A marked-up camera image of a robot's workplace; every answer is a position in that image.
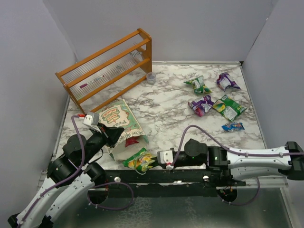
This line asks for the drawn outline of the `orange wooden rack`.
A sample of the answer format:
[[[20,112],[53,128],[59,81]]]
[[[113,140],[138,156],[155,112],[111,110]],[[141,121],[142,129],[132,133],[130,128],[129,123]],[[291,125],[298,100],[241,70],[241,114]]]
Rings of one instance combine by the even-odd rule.
[[[131,57],[132,51],[141,51],[142,56]],[[133,71],[140,69],[144,75],[134,80],[126,88],[115,92],[110,98],[102,101],[92,111],[96,112],[113,100],[122,96],[142,81],[152,72],[152,37],[142,28],[128,34],[118,41],[104,47],[94,54],[76,62],[72,66],[56,73],[71,100],[81,113],[86,114],[83,103],[94,95],[106,90],[122,79],[129,78]],[[80,89],[79,86],[92,79],[104,75],[100,80]]]

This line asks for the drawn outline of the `green chips packet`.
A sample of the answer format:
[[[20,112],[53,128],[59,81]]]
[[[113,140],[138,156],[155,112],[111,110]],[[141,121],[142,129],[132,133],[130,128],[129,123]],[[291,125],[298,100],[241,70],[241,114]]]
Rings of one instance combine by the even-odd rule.
[[[246,111],[246,107],[240,105],[227,95],[222,96],[213,105],[212,108],[225,117],[228,121],[233,122],[243,112]]]

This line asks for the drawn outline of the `purple snack packet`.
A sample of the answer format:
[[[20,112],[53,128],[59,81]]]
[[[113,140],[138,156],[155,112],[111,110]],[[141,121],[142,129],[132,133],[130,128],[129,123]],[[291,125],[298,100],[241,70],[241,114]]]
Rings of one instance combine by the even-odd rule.
[[[204,116],[212,108],[213,104],[214,103],[212,102],[210,95],[188,102],[188,106],[199,117]]]
[[[221,73],[216,80],[216,84],[224,92],[229,88],[241,90],[239,85],[235,82],[235,80],[230,76],[228,72]]]

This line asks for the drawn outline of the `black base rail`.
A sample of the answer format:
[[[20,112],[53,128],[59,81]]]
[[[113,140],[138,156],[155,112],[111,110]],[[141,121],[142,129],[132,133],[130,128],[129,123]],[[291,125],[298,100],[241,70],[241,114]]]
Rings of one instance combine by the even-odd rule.
[[[228,170],[174,169],[148,170],[140,175],[132,169],[104,170],[94,162],[86,172],[92,177],[96,190],[89,191],[93,198],[159,198],[203,196],[216,197],[217,188],[244,187],[244,181],[232,178]]]

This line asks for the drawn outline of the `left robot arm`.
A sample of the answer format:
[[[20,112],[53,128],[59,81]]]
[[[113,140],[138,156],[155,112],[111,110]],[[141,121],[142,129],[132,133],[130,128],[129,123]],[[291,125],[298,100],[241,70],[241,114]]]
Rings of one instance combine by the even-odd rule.
[[[63,211],[92,187],[101,187],[107,178],[104,169],[89,161],[103,146],[114,147],[124,129],[98,126],[86,139],[72,135],[63,147],[64,153],[49,164],[47,177],[30,204],[8,218],[13,228],[50,228]]]

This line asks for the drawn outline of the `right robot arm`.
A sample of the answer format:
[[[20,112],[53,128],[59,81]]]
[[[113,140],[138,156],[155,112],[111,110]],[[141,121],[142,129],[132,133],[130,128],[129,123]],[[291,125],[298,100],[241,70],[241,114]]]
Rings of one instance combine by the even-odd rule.
[[[220,172],[218,180],[224,186],[263,176],[285,176],[293,181],[304,179],[304,151],[296,142],[272,149],[249,150],[207,146],[190,139],[183,151],[159,151],[155,160],[169,170],[205,165],[208,171]]]

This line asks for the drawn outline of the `small clear plastic cup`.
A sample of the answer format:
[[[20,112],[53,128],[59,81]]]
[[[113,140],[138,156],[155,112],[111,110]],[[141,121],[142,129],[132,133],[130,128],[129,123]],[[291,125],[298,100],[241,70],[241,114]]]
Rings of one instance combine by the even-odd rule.
[[[153,85],[156,82],[156,75],[153,72],[149,72],[146,75],[146,80],[148,84]]]

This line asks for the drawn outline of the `grey clip on rack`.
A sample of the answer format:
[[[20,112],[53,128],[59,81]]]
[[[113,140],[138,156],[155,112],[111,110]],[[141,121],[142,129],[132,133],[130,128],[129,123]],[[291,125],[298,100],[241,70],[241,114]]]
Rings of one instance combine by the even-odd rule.
[[[130,53],[131,57],[136,58],[137,56],[142,56],[142,52],[141,51],[132,51]]]

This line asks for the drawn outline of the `red snack packet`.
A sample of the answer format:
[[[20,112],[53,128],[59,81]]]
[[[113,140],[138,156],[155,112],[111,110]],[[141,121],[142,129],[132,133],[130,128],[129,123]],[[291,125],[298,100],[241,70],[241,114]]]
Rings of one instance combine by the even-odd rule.
[[[138,142],[138,136],[134,136],[134,137],[130,137],[130,138],[127,138],[126,140],[125,140],[125,147],[128,147],[128,146],[131,146],[131,145],[133,145],[133,144],[137,144],[137,143],[139,143]]]

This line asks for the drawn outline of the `blue candy packet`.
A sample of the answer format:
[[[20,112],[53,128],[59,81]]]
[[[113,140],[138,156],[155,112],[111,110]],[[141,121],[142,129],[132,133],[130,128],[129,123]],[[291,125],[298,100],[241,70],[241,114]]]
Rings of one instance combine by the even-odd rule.
[[[241,131],[244,130],[244,126],[242,123],[237,122],[230,122],[222,126],[222,129],[225,132],[235,132],[235,131]]]

